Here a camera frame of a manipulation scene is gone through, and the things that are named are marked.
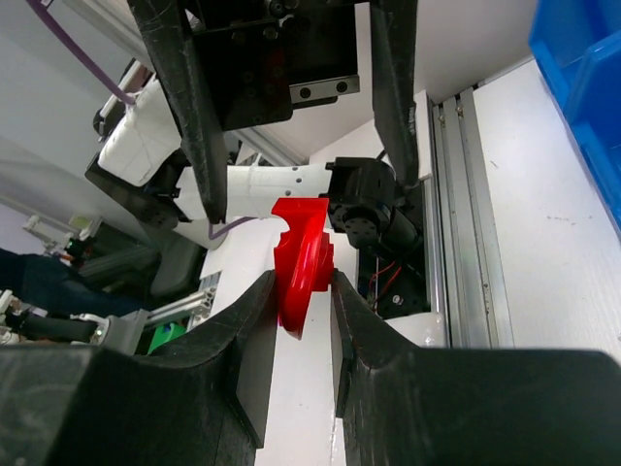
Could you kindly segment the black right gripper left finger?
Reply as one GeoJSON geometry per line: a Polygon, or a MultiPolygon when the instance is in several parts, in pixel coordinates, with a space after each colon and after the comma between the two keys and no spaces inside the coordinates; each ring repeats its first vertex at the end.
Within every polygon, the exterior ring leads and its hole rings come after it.
{"type": "Polygon", "coordinates": [[[150,355],[1,350],[5,465],[251,465],[264,446],[276,275],[150,355]]]}

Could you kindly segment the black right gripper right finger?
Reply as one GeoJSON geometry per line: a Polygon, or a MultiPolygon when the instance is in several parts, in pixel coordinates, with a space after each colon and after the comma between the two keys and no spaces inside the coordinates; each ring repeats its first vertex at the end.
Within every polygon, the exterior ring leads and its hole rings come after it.
{"type": "Polygon", "coordinates": [[[350,465],[616,465],[620,368],[590,350],[422,348],[342,272],[336,415],[350,465]]]}

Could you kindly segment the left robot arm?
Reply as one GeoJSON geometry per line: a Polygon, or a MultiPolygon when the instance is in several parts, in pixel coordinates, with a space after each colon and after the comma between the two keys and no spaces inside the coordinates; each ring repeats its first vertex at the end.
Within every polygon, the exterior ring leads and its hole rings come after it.
{"type": "Polygon", "coordinates": [[[321,165],[237,166],[225,135],[290,119],[359,88],[352,1],[133,1],[154,73],[105,134],[87,179],[139,221],[224,233],[280,198],[319,201],[350,244],[417,268],[408,214],[420,160],[413,97],[417,5],[370,5],[372,100],[382,150],[321,165]]]}

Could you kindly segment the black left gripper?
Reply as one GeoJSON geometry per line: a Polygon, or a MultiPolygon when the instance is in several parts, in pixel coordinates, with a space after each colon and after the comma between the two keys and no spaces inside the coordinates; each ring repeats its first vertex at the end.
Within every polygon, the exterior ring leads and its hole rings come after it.
{"type": "MultiPolygon", "coordinates": [[[[178,1],[128,5],[212,223],[223,222],[227,210],[223,130],[287,121],[296,110],[360,90],[352,1],[189,1],[192,30],[178,1]]],[[[417,6],[405,0],[370,3],[376,132],[397,180],[407,187],[419,178],[417,6]]]]}

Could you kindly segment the red arch lego piece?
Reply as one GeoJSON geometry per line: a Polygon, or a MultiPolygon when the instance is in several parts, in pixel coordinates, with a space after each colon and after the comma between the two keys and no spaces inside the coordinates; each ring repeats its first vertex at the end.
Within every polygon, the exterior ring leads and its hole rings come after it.
{"type": "Polygon", "coordinates": [[[311,295],[328,289],[334,270],[334,246],[324,231],[328,204],[326,198],[283,197],[272,208],[272,214],[288,226],[274,248],[278,319],[298,340],[311,295]]]}

